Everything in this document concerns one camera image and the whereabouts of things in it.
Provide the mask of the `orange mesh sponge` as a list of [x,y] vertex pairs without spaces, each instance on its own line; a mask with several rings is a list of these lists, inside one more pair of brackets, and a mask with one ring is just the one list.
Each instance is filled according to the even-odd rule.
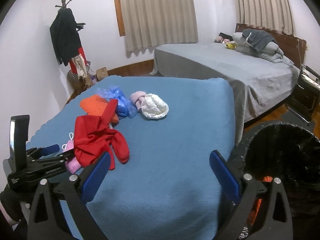
[[[263,182],[271,182],[272,181],[272,177],[271,176],[265,176],[263,179],[261,179],[261,181]],[[262,202],[262,199],[261,198],[257,198],[255,201],[254,201],[254,204],[253,204],[253,207],[252,207],[252,210],[248,216],[248,219],[247,219],[247,224],[249,226],[252,226],[256,220],[256,217],[258,215],[258,211],[260,209],[260,206],[261,206],[261,202]]]
[[116,114],[118,100],[107,101],[97,94],[80,101],[80,107],[86,115],[82,116],[83,122],[91,125],[117,124],[119,118]]

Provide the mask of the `red cloth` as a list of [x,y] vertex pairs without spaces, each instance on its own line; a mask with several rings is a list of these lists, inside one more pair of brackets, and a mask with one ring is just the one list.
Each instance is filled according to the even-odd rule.
[[112,99],[102,116],[82,115],[76,118],[74,153],[82,167],[93,164],[105,152],[111,158],[110,170],[115,169],[115,158],[122,164],[129,161],[130,150],[125,137],[109,126],[117,104],[118,101]]

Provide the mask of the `blue plastic bag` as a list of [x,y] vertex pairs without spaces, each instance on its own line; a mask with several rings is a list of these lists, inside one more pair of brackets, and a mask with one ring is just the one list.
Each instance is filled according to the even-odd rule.
[[119,86],[110,86],[108,89],[97,88],[96,94],[107,101],[112,99],[116,99],[118,101],[116,107],[116,114],[118,118],[134,118],[136,116],[136,106],[124,95]]

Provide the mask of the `pink knitted sock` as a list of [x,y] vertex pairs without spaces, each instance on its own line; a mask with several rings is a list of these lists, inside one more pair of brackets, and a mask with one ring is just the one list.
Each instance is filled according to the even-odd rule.
[[130,101],[135,105],[138,111],[141,110],[142,102],[145,100],[146,92],[136,91],[129,97]]

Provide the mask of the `white tissue ball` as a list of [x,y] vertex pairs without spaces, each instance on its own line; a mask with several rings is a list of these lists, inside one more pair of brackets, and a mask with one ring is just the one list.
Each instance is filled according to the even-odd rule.
[[156,94],[146,94],[141,104],[142,114],[147,119],[161,119],[166,117],[169,106]]

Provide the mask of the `black lined trash bin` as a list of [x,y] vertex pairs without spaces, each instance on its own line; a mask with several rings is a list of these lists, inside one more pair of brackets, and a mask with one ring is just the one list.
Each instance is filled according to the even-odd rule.
[[244,133],[228,162],[256,179],[280,178],[294,239],[319,239],[319,139],[313,133],[286,122],[262,122]]

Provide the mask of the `wooden coat rack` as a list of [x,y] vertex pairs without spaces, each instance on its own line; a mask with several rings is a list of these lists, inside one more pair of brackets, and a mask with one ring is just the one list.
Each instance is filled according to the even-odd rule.
[[60,65],[69,66],[68,76],[75,90],[84,90],[89,87],[86,83],[90,78],[90,62],[87,61],[80,40],[79,31],[85,26],[75,20],[68,4],[72,0],[61,0],[56,18],[49,28],[56,59]]

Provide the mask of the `brown paper bag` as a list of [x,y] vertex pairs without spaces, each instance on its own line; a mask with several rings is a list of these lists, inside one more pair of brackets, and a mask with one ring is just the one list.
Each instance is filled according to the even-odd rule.
[[96,70],[96,77],[98,81],[103,80],[105,77],[108,77],[108,71],[106,67]]

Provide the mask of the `blue table cloth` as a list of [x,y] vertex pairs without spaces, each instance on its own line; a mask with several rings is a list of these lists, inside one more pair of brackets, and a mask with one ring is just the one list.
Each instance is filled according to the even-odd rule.
[[96,223],[109,239],[214,238],[221,187],[209,156],[218,150],[228,159],[235,140],[233,90],[224,79],[109,76],[42,125],[27,148],[66,143],[84,114],[80,101],[110,86],[127,96],[156,94],[169,112],[159,120],[137,114],[117,124],[130,158],[116,163],[87,204]]

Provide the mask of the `black bedside chair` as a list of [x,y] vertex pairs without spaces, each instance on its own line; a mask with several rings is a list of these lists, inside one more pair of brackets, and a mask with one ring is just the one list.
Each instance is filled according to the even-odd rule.
[[319,74],[309,66],[300,65],[300,72],[286,107],[303,122],[310,123],[319,105]]

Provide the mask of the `black hanging jacket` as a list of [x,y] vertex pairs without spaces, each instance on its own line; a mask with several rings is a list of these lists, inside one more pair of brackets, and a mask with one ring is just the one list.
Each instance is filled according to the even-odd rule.
[[68,65],[71,58],[79,54],[78,49],[82,47],[79,33],[77,31],[71,9],[60,9],[55,20],[50,26],[50,36],[54,52],[59,64]]

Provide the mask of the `wooden headboard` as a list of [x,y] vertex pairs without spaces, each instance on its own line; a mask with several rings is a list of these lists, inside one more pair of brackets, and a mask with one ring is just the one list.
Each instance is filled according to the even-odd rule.
[[257,29],[268,32],[276,39],[280,49],[284,52],[284,55],[288,57],[296,67],[300,68],[300,65],[304,63],[307,49],[306,40],[295,37],[293,35],[287,35],[284,32],[279,32],[263,27],[255,27],[253,25],[240,23],[236,24],[236,32],[242,32],[245,29]]

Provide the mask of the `beige curtain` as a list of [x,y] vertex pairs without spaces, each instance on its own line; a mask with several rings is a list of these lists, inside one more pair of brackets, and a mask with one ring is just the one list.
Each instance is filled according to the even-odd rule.
[[199,40],[194,0],[120,0],[129,52]]
[[240,24],[296,34],[289,0],[235,0],[235,9]]

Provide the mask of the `yellow plush toy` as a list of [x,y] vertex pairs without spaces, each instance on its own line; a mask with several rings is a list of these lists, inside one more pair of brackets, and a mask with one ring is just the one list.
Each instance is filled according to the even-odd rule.
[[237,47],[237,44],[232,41],[232,42],[226,42],[225,46],[227,49],[234,50]]

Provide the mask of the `right beige curtain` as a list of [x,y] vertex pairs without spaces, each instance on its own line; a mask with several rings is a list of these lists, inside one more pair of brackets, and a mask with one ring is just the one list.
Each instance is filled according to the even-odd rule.
[[235,0],[235,9],[240,24],[296,34],[289,0]]

